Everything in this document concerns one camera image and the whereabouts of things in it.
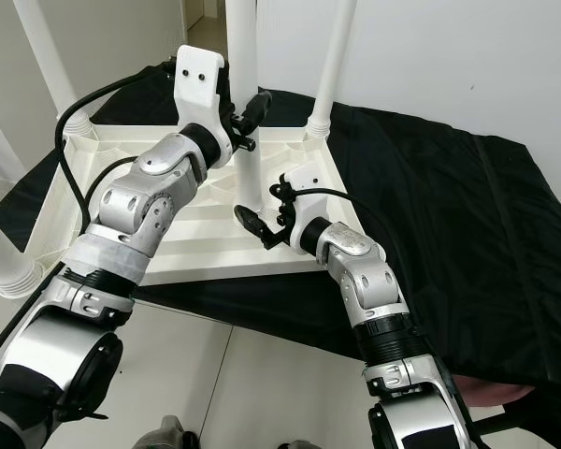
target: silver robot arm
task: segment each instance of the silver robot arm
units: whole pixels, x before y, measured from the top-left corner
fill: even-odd
[[[222,167],[266,115],[270,94],[234,115],[220,54],[179,50],[180,131],[141,154],[102,196],[99,216],[65,253],[0,364],[0,449],[38,449],[62,423],[104,418],[122,356],[114,330],[129,319],[133,289],[179,210],[211,167]]]
[[[366,363],[368,391],[380,399],[368,413],[376,449],[478,447],[411,319],[384,249],[343,223],[329,222],[324,195],[295,195],[292,185],[320,187],[320,178],[317,167],[308,163],[285,173],[270,188],[282,203],[277,221],[284,228],[276,234],[251,210],[237,206],[236,216],[266,248],[285,242],[310,253],[338,283]]]

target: white cylindrical pole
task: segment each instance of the white cylindrical pole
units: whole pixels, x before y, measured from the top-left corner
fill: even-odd
[[[226,0],[231,100],[235,104],[237,114],[241,114],[248,102],[258,93],[255,1]],[[256,129],[251,135],[256,142],[253,152],[240,150],[235,154],[235,201],[251,210],[260,210],[264,206],[258,134]]]
[[[0,295],[16,299],[30,295],[41,283],[42,267],[21,253],[0,230]]]
[[[357,0],[338,0],[314,110],[309,116],[306,126],[308,136],[326,138],[330,134],[330,111],[335,101],[338,77],[347,49],[356,6]]]
[[[77,101],[77,96],[66,75],[63,61],[56,50],[46,18],[38,0],[13,1],[60,117],[69,106]],[[65,133],[80,136],[88,136],[92,133],[92,123],[84,110],[77,111],[69,119],[66,123]]]

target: black cloth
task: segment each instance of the black cloth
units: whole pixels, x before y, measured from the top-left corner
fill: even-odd
[[[123,89],[93,121],[174,124],[172,85],[163,74]],[[273,92],[264,125],[301,126],[312,105]],[[561,204],[525,146],[340,104],[331,119],[328,146],[347,191],[382,211],[398,241],[355,207],[360,221],[452,372],[560,394]],[[0,205],[0,225],[20,248],[55,166],[50,154]],[[323,272],[154,285],[137,297],[358,356]]]

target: white plastic base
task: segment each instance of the white plastic base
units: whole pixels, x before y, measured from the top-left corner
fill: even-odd
[[[73,136],[66,154],[81,190],[110,163],[129,155],[139,155],[175,126],[100,126],[97,140]],[[304,128],[260,128],[262,177],[266,188],[278,182],[279,175],[307,161],[315,161],[322,171],[325,186],[345,188],[324,138],[306,139]],[[287,246],[271,251],[241,228],[233,213],[237,180],[233,160],[226,167],[212,169],[195,199],[175,218],[151,260],[142,284],[204,281],[210,279],[261,276],[319,269],[308,254],[298,255]],[[90,205],[92,215],[97,203],[114,178],[128,171],[114,170],[95,192]],[[265,192],[265,208],[260,215],[269,223],[276,221],[279,202]],[[352,205],[346,200],[328,198],[331,221],[341,221],[362,232]],[[69,246],[79,229],[75,200],[60,169],[37,217],[26,252],[44,267],[53,265]]]

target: pink fabric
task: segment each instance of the pink fabric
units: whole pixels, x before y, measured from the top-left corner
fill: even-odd
[[[523,398],[533,386],[495,384],[474,377],[453,375],[461,396],[468,407],[494,407]]]

